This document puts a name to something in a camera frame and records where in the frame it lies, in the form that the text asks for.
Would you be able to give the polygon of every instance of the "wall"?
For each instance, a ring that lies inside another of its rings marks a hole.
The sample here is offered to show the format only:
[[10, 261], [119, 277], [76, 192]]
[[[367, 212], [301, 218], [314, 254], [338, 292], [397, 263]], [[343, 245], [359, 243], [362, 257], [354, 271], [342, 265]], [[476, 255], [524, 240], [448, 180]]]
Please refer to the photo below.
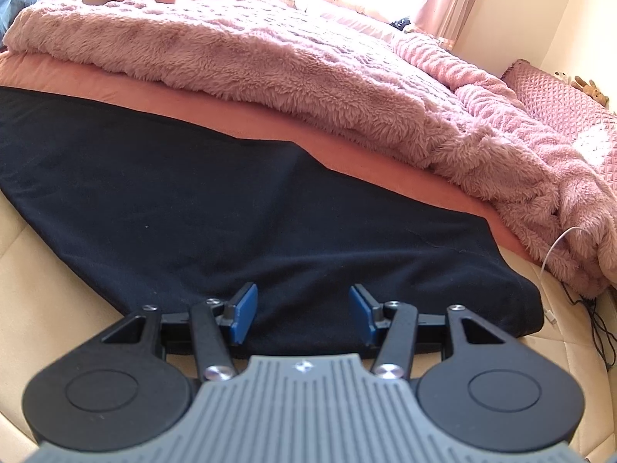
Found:
[[540, 66], [569, 0], [476, 0], [453, 52], [501, 76], [516, 59]]
[[545, 71], [563, 71], [588, 81], [617, 106], [617, 0], [570, 0], [548, 52]]

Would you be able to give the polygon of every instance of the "brown stuffed animal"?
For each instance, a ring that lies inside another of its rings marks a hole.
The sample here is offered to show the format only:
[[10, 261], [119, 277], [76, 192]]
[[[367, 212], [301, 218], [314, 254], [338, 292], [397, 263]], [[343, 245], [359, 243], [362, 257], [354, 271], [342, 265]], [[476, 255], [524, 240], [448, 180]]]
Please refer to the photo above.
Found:
[[594, 101], [600, 103], [602, 106], [606, 107], [609, 102], [609, 98], [601, 93], [598, 88], [595, 86], [593, 80], [589, 80], [589, 84], [585, 82], [585, 80], [581, 79], [580, 76], [575, 76], [575, 82], [572, 82], [572, 85], [575, 89], [587, 94]]

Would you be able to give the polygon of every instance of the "white cable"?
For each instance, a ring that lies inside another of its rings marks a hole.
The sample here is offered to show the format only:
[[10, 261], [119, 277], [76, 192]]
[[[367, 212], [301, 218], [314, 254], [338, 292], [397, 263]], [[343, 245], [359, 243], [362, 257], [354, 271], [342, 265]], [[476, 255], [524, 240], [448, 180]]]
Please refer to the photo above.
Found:
[[[548, 261], [548, 256], [550, 256], [550, 253], [553, 252], [553, 249], [560, 242], [560, 240], [564, 238], [572, 230], [581, 230], [582, 232], [587, 233], [587, 230], [584, 230], [580, 226], [571, 226], [570, 228], [568, 228], [566, 231], [564, 231], [563, 233], [561, 233], [561, 235], [557, 237], [557, 240], [553, 242], [553, 245], [550, 246], [550, 249], [546, 253], [546, 256], [544, 256], [544, 261], [542, 262], [542, 268], [540, 268], [540, 275], [538, 276], [538, 282], [540, 284], [540, 287], [542, 287], [542, 273], [544, 273], [544, 269], [546, 268], [546, 262]], [[551, 324], [554, 324], [557, 321], [557, 319], [555, 318], [555, 314], [551, 310], [545, 309], [544, 315], [546, 316], [546, 318]]]

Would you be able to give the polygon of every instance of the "curtain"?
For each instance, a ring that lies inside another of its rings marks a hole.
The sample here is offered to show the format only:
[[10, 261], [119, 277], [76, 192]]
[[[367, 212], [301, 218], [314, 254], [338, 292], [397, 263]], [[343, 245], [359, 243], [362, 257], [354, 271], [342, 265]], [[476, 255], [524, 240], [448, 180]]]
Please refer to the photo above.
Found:
[[451, 49], [467, 21], [476, 0], [424, 0], [411, 22], [424, 32], [440, 39]]

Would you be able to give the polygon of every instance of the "pink fluffy blanket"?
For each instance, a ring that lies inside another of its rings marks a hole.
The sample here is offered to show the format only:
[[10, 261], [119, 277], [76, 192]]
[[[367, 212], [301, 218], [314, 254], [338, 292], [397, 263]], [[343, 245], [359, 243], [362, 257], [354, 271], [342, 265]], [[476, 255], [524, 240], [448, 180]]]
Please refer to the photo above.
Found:
[[537, 261], [564, 230], [583, 227], [548, 268], [587, 296], [617, 280], [609, 187], [504, 83], [427, 36], [389, 46], [262, 0], [46, 0], [23, 10], [4, 42], [290, 113], [490, 201]]

